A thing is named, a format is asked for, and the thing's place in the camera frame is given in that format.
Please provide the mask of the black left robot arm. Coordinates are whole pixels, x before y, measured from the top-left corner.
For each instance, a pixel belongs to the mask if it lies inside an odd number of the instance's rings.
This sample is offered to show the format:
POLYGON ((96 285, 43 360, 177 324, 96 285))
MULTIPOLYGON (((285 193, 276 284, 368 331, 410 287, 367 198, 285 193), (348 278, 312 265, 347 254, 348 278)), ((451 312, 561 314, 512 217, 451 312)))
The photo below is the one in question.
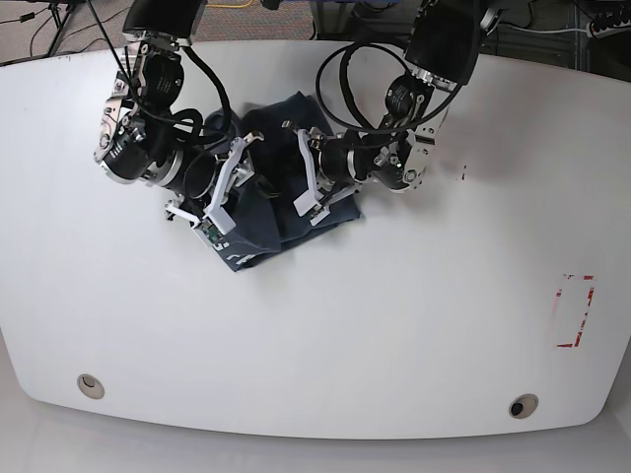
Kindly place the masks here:
POLYGON ((502 11, 498 1, 423 1, 407 41, 374 34, 334 51, 340 92, 354 120, 344 121, 324 105, 324 114, 344 132, 295 131, 308 192, 332 198, 370 179, 393 192, 418 186, 449 106, 468 84, 481 45, 502 11), (367 48, 403 52, 397 58, 403 72, 386 90, 386 113, 378 125, 360 111, 349 81, 351 59, 367 48))

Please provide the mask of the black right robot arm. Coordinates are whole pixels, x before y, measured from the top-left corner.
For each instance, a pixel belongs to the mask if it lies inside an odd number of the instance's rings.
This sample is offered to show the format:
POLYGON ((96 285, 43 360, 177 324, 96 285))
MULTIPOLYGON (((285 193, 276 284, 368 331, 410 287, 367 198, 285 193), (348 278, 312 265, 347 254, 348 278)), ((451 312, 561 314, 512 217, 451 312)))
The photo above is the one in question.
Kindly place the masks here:
POLYGON ((129 40, 104 107, 96 163, 122 184, 143 181, 172 192, 178 204, 209 203, 231 143, 240 135, 227 90, 192 48, 204 1, 135 1, 123 25, 129 40), (220 107, 203 116, 173 109, 188 58, 210 80, 220 107))

